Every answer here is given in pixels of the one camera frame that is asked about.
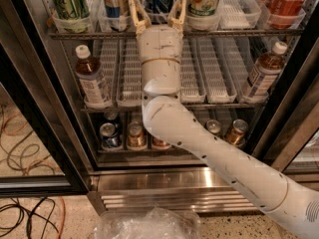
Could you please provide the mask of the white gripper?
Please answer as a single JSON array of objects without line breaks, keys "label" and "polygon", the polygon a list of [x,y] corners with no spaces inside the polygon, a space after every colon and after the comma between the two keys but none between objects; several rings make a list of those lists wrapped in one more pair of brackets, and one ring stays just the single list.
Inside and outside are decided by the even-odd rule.
[{"label": "white gripper", "polygon": [[140,61],[174,60],[180,62],[182,33],[187,0],[175,0],[167,17],[168,25],[152,26],[151,18],[140,0],[129,0],[136,28]]}]

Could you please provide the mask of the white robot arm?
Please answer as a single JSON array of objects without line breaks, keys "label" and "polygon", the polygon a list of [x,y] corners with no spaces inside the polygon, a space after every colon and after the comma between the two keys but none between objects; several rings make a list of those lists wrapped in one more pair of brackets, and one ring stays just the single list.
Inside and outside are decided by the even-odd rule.
[{"label": "white robot arm", "polygon": [[175,0],[154,25],[140,0],[129,0],[142,65],[142,113],[154,137],[195,155],[286,230],[319,239],[319,192],[208,132],[178,100],[186,0]]}]

